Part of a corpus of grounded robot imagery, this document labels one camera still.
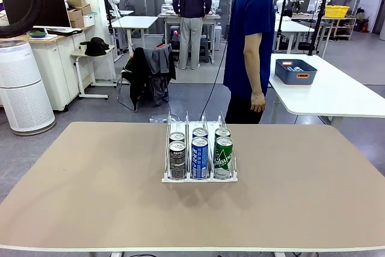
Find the person's right hand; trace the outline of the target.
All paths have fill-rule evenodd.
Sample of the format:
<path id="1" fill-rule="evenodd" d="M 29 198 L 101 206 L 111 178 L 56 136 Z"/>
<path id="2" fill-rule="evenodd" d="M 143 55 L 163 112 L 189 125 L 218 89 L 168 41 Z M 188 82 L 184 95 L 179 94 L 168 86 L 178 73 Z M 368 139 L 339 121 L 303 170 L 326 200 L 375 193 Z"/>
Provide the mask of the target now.
<path id="1" fill-rule="evenodd" d="M 261 113 L 265 110 L 265 95 L 262 92 L 252 92 L 251 94 L 251 110 Z"/>

